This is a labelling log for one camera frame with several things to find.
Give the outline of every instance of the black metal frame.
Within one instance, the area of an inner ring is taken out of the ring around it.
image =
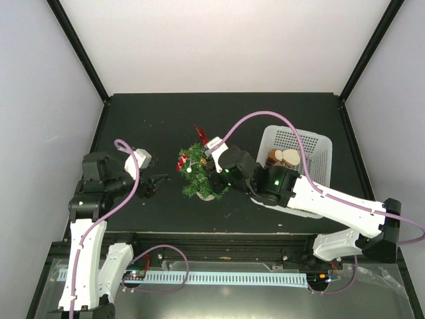
[[[78,55],[78,58],[80,59],[84,68],[86,69],[86,72],[88,76],[90,77],[91,81],[93,82],[93,85],[95,86],[96,90],[98,91],[98,94],[100,95],[101,99],[104,101],[104,108],[102,110],[102,115],[100,117],[100,121],[96,129],[93,143],[90,148],[90,151],[93,152],[98,149],[98,142],[100,139],[100,135],[102,133],[102,129],[105,125],[106,117],[108,115],[108,110],[110,107],[110,103],[109,103],[110,97],[108,96],[101,80],[99,79],[99,76],[96,73],[96,70],[94,69],[92,63],[90,62],[90,59],[86,51],[84,50],[84,47],[82,46],[82,43],[80,42],[78,38],[78,35],[76,34],[74,28],[72,27],[71,22],[69,21],[69,18],[67,17],[64,11],[64,8],[60,4],[60,1],[47,0],[47,2],[50,5],[56,18],[58,19],[58,22],[63,28],[76,54]],[[400,9],[403,3],[404,3],[404,0],[391,0],[386,11],[384,12],[384,15],[379,21],[379,24],[377,25],[371,39],[369,40],[365,50],[363,51],[355,69],[353,70],[351,76],[349,77],[341,95],[339,96],[339,99],[340,99],[339,111],[341,114],[341,121],[343,123],[345,133],[349,141],[349,146],[351,149],[353,159],[355,160],[357,173],[361,180],[361,185],[363,188],[365,199],[374,200],[375,196],[373,194],[371,183],[367,175],[365,164],[361,157],[359,145],[357,143],[357,140],[353,131],[353,127],[351,125],[347,108],[345,107],[345,101],[348,99],[350,93],[352,92],[356,83],[360,79],[364,69],[366,68],[368,62],[372,58],[379,43],[381,42],[382,38],[384,37],[386,31],[388,30],[390,24],[392,23],[393,19],[395,18],[396,14],[398,13],[398,10]],[[106,254],[106,249],[109,243],[111,241],[114,241],[114,236],[115,235],[111,233],[106,234],[104,247],[102,247],[103,254]],[[249,245],[250,241],[252,242],[253,240],[253,237],[250,237],[250,235],[235,235],[236,237],[232,238],[230,242],[228,241],[224,242],[222,240],[217,242],[214,239],[214,235],[211,235],[210,237],[203,236],[202,238],[199,238],[198,235],[193,235],[195,236],[193,238],[191,238],[190,235],[189,236],[185,235],[184,239],[180,238],[178,235],[149,235],[148,236],[146,234],[138,234],[137,236],[140,238],[143,237],[144,241],[147,241],[151,244],[152,243],[159,244],[159,243],[165,243],[165,242],[169,244],[172,241],[176,245],[185,245],[187,244],[187,241],[191,241],[192,243],[193,241],[196,241],[196,244],[198,247],[199,245],[203,245],[204,247],[208,247],[208,248],[215,247],[216,251],[218,252],[224,251],[224,254],[226,255],[229,254],[229,252],[227,251],[227,249],[229,248],[229,245],[236,245],[235,247],[237,247],[238,245]],[[255,236],[256,236],[255,237],[256,244],[252,247],[255,247],[254,251],[257,252],[256,255],[258,255],[258,251],[260,250],[262,251],[263,258],[269,261],[275,261],[278,258],[280,258],[280,253],[282,252],[278,253],[278,251],[276,250],[278,247],[296,247],[297,245],[303,245],[303,243],[305,242],[305,237],[303,236],[292,236],[290,238],[289,237],[285,238],[282,236],[276,237],[274,235],[264,235],[262,238],[259,238],[257,235]],[[199,255],[202,256],[202,258],[204,258],[206,251],[207,250],[202,250],[202,249],[199,250]],[[52,260],[55,258],[65,259],[68,255],[69,255],[68,243],[64,242],[64,243],[52,244],[52,247],[50,248],[50,252],[44,264],[39,283],[37,284],[37,289],[35,290],[35,295],[34,295],[33,301],[31,302],[27,319],[31,319],[35,317],[37,306],[39,304],[39,300],[41,298],[41,294],[44,289],[44,285],[48,276],[48,272],[50,270]],[[424,317],[424,315],[420,307],[418,297],[415,293],[412,280],[408,273],[406,263],[404,261],[404,258],[400,249],[398,250],[397,265],[400,269],[403,283],[409,296],[410,305],[414,311],[414,316],[416,319],[421,319]]]

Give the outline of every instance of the red ornament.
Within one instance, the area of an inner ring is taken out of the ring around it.
[[[201,140],[202,146],[205,146],[205,144],[209,142],[207,135],[205,135],[205,132],[202,128],[198,128],[196,125],[195,125],[195,128],[197,129],[199,139]]]

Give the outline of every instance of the white plastic basket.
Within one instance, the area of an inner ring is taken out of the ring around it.
[[[329,138],[308,131],[297,130],[303,142],[305,155],[307,158],[308,172],[312,180],[318,184],[329,187],[331,183],[331,166],[332,166],[332,142]],[[272,150],[294,149],[300,151],[295,134],[286,126],[271,125],[268,126],[263,133],[260,149],[258,150],[257,162],[263,167]],[[303,163],[292,169],[304,174]],[[321,216],[298,211],[280,206],[267,206],[267,208],[284,211],[294,215],[311,218],[321,218]]]

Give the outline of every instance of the black frame post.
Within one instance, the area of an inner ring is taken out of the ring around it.
[[[47,3],[48,5],[50,5],[50,8],[56,16],[56,19],[58,20],[60,26],[65,32],[65,35],[68,38],[70,44],[72,45],[72,48],[74,48],[74,51],[80,59],[82,66],[84,67],[84,69],[86,69],[87,75],[93,82],[93,85],[96,88],[96,91],[98,91],[100,98],[104,103],[107,103],[109,100],[109,95],[106,92],[104,85],[102,84],[102,81],[98,76],[98,73],[94,69],[92,61],[90,61],[86,50],[84,50],[84,47],[82,46],[82,43],[78,38],[78,35],[76,34],[74,27],[72,26],[71,21],[68,18],[68,15],[66,15],[64,7],[62,6],[59,0],[47,0]]]
[[[381,40],[383,39],[386,31],[392,23],[392,20],[394,20],[394,18],[396,17],[398,10],[401,8],[403,3],[404,0],[391,0],[390,4],[386,8],[384,15],[379,21],[378,26],[372,34],[371,39],[367,43],[365,50],[360,56],[360,59],[357,62],[353,73],[351,73],[351,76],[349,77],[341,95],[339,96],[342,102],[347,101],[350,93],[353,91],[355,85],[359,81],[360,76],[366,69],[367,64],[375,53],[377,47],[379,46],[379,43],[381,43]]]

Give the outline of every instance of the perforated basket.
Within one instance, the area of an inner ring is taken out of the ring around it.
[[[301,136],[305,155],[307,157],[308,172],[316,183],[329,187],[331,182],[332,142],[329,138],[308,131],[297,130]],[[300,151],[295,134],[286,126],[271,125],[263,133],[257,162],[266,164],[272,150],[294,149]],[[304,174],[303,163],[292,167]]]

